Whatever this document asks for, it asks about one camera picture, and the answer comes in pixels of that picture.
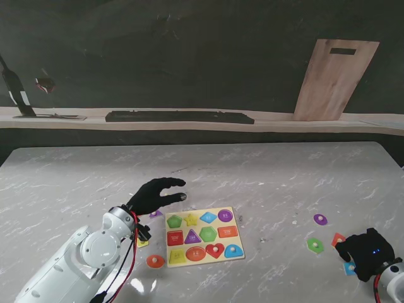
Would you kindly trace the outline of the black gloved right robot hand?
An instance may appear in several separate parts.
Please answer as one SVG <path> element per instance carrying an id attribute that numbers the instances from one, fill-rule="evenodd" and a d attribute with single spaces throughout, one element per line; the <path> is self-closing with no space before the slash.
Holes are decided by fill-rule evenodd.
<path id="1" fill-rule="evenodd" d="M 387 265 L 397 269 L 388 270 L 390 272 L 403 272 L 403 262 L 397 262 L 392 245 L 373 227 L 368 228 L 366 233 L 354 234 L 343 242 L 337 242 L 335 248 L 346 263 L 355 263 L 354 272 L 362 282 L 380 274 Z"/>

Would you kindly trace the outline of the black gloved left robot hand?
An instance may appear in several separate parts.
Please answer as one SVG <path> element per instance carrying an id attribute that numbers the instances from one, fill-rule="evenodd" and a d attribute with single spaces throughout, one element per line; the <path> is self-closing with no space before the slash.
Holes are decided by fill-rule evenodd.
<path id="1" fill-rule="evenodd" d="M 168 196 L 161 196 L 160 194 L 164 189 L 185 185 L 184 180 L 173 177 L 152 179 L 140 187 L 126 206 L 137 216 L 153 213 L 161 207 L 184 201 L 187 198 L 185 193 L 175 193 Z"/>

